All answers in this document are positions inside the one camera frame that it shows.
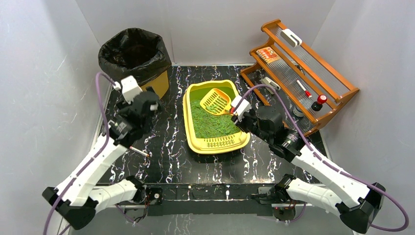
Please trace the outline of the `yellow litter box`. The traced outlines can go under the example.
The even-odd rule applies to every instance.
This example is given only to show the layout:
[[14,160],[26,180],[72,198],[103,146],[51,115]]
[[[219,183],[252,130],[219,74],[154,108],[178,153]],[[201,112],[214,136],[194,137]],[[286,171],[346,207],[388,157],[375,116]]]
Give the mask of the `yellow litter box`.
[[190,149],[198,154],[221,154],[246,146],[251,135],[239,131],[232,135],[215,138],[197,138],[192,119],[190,102],[202,99],[211,89],[218,88],[229,97],[235,98],[238,90],[231,80],[212,80],[191,84],[183,96],[184,127]]

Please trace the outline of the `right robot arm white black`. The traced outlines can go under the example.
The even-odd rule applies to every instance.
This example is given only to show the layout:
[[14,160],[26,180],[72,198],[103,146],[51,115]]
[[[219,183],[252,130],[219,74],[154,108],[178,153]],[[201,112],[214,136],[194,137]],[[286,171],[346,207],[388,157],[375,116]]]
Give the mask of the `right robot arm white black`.
[[357,233],[368,231],[383,204],[380,193],[327,166],[328,158],[320,152],[314,154],[297,131],[284,126],[281,114],[273,107],[231,111],[232,121],[242,131],[259,137],[275,155],[301,167],[325,185],[322,188],[285,174],[267,194],[269,198],[310,203],[339,217]]

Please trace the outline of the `yellow trash bin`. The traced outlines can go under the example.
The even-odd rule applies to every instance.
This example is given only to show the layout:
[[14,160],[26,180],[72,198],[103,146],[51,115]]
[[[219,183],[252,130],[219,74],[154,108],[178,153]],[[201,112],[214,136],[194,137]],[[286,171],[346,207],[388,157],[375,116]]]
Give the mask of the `yellow trash bin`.
[[167,71],[164,71],[157,78],[142,85],[141,88],[146,90],[147,87],[151,87],[160,99],[166,94],[169,89],[169,79]]

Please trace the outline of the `black trash bag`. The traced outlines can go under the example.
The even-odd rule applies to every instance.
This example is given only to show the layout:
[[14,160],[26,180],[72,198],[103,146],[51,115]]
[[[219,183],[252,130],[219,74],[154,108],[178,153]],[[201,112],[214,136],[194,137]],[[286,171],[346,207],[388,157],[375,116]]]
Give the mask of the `black trash bag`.
[[133,76],[140,86],[172,66],[162,36],[141,28],[127,28],[105,42],[98,64],[114,81]]

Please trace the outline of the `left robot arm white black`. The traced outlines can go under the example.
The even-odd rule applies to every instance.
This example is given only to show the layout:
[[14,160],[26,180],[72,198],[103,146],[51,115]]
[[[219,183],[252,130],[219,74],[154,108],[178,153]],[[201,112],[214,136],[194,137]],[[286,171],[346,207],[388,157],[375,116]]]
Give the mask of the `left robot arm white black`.
[[75,229],[86,227],[95,215],[120,202],[143,203],[146,185],[135,176],[95,189],[104,173],[133,143],[151,132],[153,116],[162,110],[153,90],[140,92],[131,103],[121,101],[117,115],[104,119],[105,133],[72,174],[56,187],[47,187],[42,196]]

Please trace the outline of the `orange litter scoop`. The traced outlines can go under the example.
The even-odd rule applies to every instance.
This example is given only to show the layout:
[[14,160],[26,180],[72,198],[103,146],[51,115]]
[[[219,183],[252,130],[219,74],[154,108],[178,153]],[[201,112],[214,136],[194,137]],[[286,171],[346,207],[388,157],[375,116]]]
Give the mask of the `orange litter scoop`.
[[208,113],[216,116],[233,115],[231,98],[222,90],[211,89],[200,101],[200,106]]

